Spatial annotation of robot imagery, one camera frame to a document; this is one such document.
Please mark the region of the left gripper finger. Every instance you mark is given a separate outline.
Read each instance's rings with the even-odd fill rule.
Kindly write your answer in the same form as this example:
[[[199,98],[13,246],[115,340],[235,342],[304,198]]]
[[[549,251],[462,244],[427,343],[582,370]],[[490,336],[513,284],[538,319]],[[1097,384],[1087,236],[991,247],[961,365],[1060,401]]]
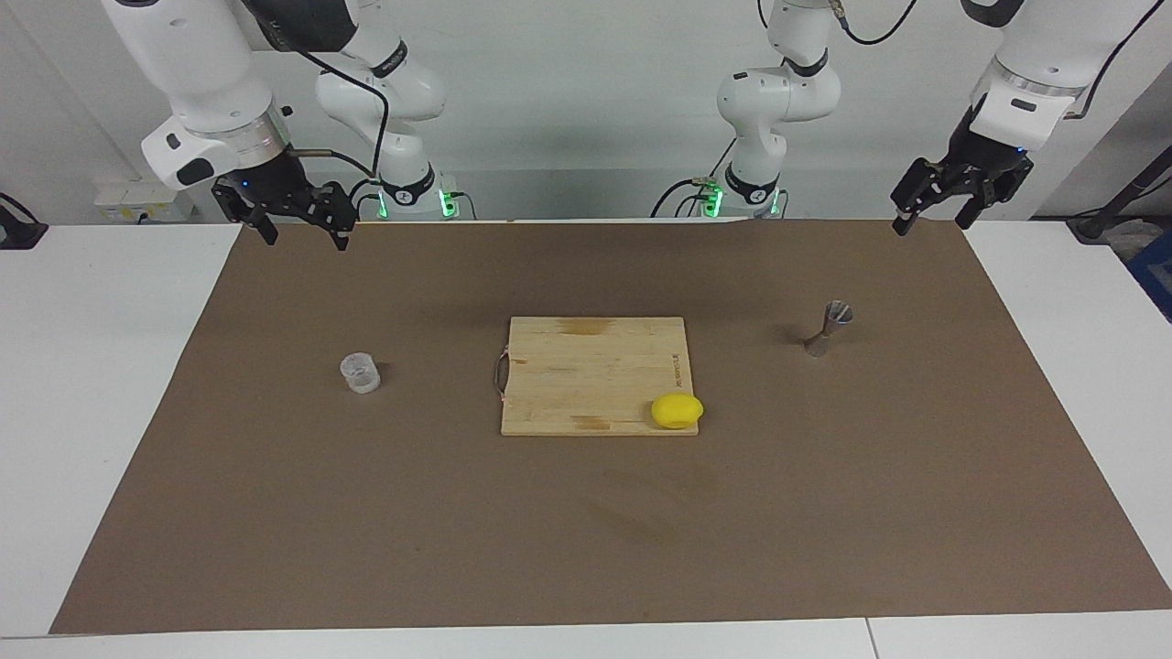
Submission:
[[[892,191],[892,202],[897,209],[892,229],[897,236],[907,236],[917,224],[917,218],[926,209],[940,203],[942,175],[943,167],[940,163],[924,157],[911,163]]]
[[[958,212],[955,224],[962,230],[970,229],[984,210],[1011,201],[1023,183],[1026,183],[1026,168],[1011,168],[1000,174],[975,168],[968,175],[968,188],[966,188],[970,192],[970,199],[966,201]]]

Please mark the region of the metal double jigger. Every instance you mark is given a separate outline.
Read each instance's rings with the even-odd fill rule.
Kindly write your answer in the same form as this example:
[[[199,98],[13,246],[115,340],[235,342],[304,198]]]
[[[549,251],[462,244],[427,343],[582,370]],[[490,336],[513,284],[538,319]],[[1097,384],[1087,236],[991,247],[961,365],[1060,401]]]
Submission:
[[[803,349],[808,356],[825,356],[833,334],[846,327],[854,319],[854,312],[849,303],[832,300],[825,305],[820,330],[803,342]]]

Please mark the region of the clear plastic measuring cup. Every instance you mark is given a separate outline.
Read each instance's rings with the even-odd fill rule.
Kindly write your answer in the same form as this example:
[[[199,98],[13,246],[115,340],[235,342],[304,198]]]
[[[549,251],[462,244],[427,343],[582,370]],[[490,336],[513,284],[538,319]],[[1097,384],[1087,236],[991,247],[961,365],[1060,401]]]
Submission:
[[[380,388],[382,376],[379,364],[369,353],[346,355],[339,364],[339,371],[353,393],[369,394]]]

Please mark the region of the black stand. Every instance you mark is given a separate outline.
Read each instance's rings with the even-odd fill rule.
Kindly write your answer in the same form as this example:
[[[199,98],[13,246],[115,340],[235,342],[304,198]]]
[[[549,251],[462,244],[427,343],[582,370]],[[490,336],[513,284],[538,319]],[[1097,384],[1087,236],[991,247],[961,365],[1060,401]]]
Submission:
[[[1104,206],[1076,213],[1067,218],[1067,227],[1076,242],[1084,245],[1106,245],[1105,233],[1120,224],[1119,215],[1134,201],[1161,190],[1172,183],[1172,145],[1152,159]]]

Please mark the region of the blue crate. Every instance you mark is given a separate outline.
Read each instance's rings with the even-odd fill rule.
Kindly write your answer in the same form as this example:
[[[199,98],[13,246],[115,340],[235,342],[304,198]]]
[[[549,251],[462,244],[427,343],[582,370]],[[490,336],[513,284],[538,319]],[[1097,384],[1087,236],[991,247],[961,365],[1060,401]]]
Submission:
[[[1142,249],[1124,264],[1134,283],[1172,324],[1172,229]]]

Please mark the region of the wooden cutting board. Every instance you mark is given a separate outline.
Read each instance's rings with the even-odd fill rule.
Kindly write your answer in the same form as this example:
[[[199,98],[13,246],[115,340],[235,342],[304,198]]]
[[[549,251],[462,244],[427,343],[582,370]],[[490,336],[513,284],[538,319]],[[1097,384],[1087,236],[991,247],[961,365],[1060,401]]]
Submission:
[[[684,318],[513,315],[498,362],[500,435],[511,439],[697,437],[652,408],[694,394]]]

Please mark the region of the yellow lemon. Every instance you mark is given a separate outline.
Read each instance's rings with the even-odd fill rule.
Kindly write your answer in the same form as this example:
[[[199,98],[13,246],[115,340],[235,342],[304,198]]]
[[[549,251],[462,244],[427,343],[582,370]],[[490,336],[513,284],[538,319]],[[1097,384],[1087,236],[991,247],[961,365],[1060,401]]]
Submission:
[[[691,393],[665,394],[650,405],[652,420],[665,430],[690,429],[704,413],[704,405]]]

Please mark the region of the brown paper table mat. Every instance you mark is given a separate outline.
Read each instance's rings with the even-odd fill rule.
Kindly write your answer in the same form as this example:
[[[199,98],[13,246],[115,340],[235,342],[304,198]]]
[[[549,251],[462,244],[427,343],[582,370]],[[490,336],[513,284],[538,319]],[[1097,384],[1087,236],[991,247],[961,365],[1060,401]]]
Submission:
[[[243,231],[52,632],[1172,609],[967,239]],[[684,318],[699,436],[502,437],[513,315]]]

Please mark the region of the white wall power strip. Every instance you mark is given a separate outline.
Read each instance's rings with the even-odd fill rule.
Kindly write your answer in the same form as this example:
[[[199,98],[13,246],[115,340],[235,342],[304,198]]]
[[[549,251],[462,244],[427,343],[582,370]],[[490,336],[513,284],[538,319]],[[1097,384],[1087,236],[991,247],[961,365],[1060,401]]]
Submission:
[[[108,222],[179,224],[195,220],[195,201],[161,183],[122,182],[98,188],[93,208]]]

